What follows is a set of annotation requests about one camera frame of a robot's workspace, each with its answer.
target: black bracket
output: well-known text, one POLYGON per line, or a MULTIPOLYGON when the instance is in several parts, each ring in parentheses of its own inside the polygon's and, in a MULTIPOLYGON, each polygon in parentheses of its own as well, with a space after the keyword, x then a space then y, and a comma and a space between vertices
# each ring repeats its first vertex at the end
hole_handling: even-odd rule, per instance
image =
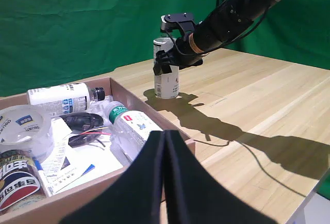
POLYGON ((175 13, 167 14, 164 20, 169 25, 167 26, 168 32, 172 32, 174 29, 178 29, 184 41, 188 38, 188 35, 195 30, 196 24, 194 23, 194 16, 192 13, 175 13))

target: water bottle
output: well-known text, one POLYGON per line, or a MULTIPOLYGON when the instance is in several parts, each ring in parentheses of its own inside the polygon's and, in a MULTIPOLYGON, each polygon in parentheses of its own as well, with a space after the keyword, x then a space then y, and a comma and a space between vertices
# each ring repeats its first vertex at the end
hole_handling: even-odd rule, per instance
POLYGON ((113 124, 120 147, 130 161, 139 154, 151 131, 162 131, 145 113, 128 110, 118 101, 110 102, 104 107, 104 114, 113 124))

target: white can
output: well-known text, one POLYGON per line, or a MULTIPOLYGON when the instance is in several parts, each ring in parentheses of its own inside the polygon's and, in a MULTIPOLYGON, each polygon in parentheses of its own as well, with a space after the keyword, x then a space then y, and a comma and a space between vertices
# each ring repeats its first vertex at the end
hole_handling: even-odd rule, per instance
MULTIPOLYGON (((173 47, 169 37, 160 37, 154 40, 154 64, 156 53, 160 50, 165 52, 173 47)), ((170 66, 172 73, 154 76, 154 87, 156 97, 161 99, 173 99, 179 94, 179 67, 170 66)))

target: can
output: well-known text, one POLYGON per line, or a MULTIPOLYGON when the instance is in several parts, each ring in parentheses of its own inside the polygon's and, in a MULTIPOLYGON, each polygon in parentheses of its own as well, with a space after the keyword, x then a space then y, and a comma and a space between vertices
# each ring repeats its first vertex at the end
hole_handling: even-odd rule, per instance
POLYGON ((9 150, 0 154, 0 215, 46 198, 37 175, 27 152, 9 150))
MULTIPOLYGON (((167 52, 173 47, 170 37, 159 37, 154 40, 154 64, 156 53, 160 50, 167 52)), ((179 67, 170 66, 172 73, 154 75, 155 95, 161 99, 173 99, 179 94, 179 67)))

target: table surface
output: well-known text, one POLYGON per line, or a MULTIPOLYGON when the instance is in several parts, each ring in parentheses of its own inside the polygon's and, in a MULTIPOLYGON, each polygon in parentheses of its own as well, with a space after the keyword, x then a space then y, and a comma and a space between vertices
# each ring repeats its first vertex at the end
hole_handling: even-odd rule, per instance
POLYGON ((196 158, 220 184, 286 223, 329 168, 330 71, 220 49, 181 70, 179 97, 161 100, 152 66, 96 77, 113 77, 201 141, 196 158))

